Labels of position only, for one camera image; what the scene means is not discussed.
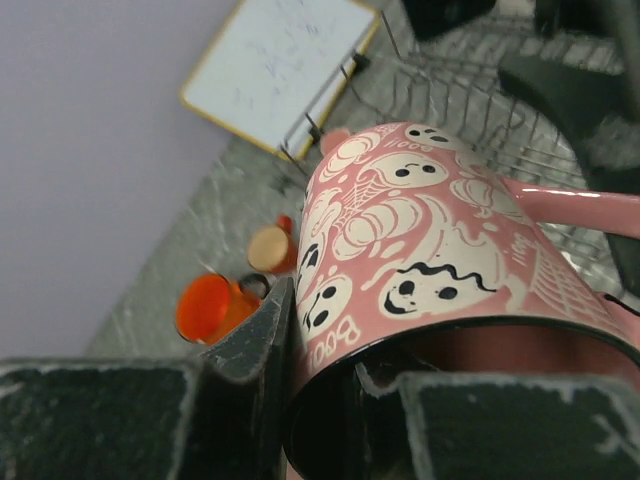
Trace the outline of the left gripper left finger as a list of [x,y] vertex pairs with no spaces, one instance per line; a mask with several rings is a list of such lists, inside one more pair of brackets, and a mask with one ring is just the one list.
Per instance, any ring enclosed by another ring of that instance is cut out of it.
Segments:
[[1,364],[5,479],[280,479],[294,287],[217,345],[173,359]]

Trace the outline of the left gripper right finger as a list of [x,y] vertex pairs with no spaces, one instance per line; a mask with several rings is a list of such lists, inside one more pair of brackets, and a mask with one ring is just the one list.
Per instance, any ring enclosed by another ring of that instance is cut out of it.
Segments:
[[639,476],[639,395],[620,380],[364,363],[355,379],[373,479]]

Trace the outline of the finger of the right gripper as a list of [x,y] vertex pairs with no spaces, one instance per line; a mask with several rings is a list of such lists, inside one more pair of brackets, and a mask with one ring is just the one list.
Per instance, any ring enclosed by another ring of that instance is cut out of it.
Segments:
[[546,117],[581,165],[637,165],[639,113],[625,76],[507,54],[501,88]]

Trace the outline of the large orange mug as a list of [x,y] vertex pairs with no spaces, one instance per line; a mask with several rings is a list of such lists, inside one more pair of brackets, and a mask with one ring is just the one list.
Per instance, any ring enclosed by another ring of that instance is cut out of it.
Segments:
[[177,303],[176,330],[186,341],[214,345],[253,315],[269,291],[269,280],[260,273],[238,281],[216,273],[201,275]]

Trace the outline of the small orange cup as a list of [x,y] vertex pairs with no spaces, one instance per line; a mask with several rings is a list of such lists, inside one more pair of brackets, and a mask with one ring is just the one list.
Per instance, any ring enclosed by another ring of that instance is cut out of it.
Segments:
[[275,224],[262,227],[252,236],[247,261],[259,272],[284,274],[296,267],[297,252],[292,219],[280,215]]

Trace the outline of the dusty pink mug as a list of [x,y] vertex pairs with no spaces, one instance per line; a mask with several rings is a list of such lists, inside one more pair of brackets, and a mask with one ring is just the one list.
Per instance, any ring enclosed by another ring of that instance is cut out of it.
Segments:
[[541,227],[635,237],[638,211],[635,195],[498,175],[430,125],[351,132],[322,155],[305,194],[285,427],[294,468],[350,476],[358,414],[348,396],[361,363],[637,385],[638,313],[594,291]]

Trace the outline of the salmon pink mug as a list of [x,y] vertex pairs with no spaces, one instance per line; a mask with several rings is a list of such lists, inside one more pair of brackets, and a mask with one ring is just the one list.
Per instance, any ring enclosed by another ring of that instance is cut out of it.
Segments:
[[351,132],[344,127],[325,132],[319,142],[319,149],[323,156],[329,154],[334,148],[351,136]]

